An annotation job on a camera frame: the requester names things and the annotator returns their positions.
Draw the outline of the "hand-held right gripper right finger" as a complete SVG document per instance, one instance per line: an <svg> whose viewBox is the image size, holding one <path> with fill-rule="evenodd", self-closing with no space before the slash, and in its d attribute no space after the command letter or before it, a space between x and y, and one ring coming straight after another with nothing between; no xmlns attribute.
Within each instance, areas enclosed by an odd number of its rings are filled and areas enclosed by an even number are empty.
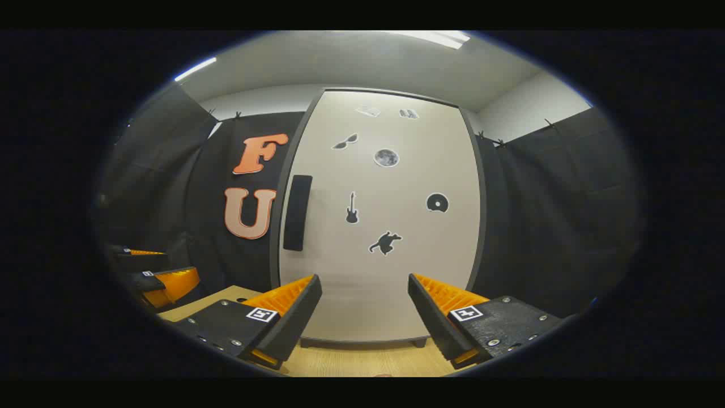
<svg viewBox="0 0 725 408"><path fill-rule="evenodd" d="M433 343L454 369L516 352L564 321L510 295L487 299L420 274L407 293Z"/></svg>

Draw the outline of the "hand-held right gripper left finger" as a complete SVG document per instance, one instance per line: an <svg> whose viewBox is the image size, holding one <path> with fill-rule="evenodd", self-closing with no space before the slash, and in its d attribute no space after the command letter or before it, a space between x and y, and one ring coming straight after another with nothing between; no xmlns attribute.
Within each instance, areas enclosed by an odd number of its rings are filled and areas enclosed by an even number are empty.
<svg viewBox="0 0 725 408"><path fill-rule="evenodd" d="M322 294L321 281L313 274L253 299L219 299L170 325L219 353L280 369L292 355Z"/></svg>

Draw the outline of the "black backdrop cloth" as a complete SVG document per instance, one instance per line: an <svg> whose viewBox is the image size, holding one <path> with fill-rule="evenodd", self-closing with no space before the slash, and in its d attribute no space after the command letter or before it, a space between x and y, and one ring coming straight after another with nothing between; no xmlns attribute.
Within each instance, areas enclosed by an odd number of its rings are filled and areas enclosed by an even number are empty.
<svg viewBox="0 0 725 408"><path fill-rule="evenodd" d="M417 167L401 181L361 160L303 154L320 90L233 95L218 120L177 85L135 111L114 143L96 204L110 243L167 250L196 266L205 290L270 290L282 281L282 199L292 164L311 163L303 253L328 256L323 291L371 299L373 272L419 272L483 295L513 295L572 315L626 276L646 222L637 167L598 109L502 147L451 126L404 137Z"/></svg>

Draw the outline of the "ceiling light strip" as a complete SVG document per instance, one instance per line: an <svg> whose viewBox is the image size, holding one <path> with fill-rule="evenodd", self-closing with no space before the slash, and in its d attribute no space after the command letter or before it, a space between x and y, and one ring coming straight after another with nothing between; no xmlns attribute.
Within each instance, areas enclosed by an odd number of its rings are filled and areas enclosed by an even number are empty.
<svg viewBox="0 0 725 408"><path fill-rule="evenodd" d="M190 67L188 70L184 71L183 73L176 75L176 77L174 77L174 82L179 82L179 81L184 80L185 78L188 78L190 75L193 75L194 73L199 72L200 70L204 69L205 67L214 64L215 62L217 62L217 60L218 60L217 57L208 58L208 59L194 65L193 67Z"/></svg>

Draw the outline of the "ceiling light panel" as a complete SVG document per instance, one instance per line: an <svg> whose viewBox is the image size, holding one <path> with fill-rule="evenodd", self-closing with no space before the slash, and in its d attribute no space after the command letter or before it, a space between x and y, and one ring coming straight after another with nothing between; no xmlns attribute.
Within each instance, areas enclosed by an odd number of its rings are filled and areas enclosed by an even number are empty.
<svg viewBox="0 0 725 408"><path fill-rule="evenodd" d="M471 39L471 36L462 31L395 30L381 32L427 41L450 49L460 49Z"/></svg>

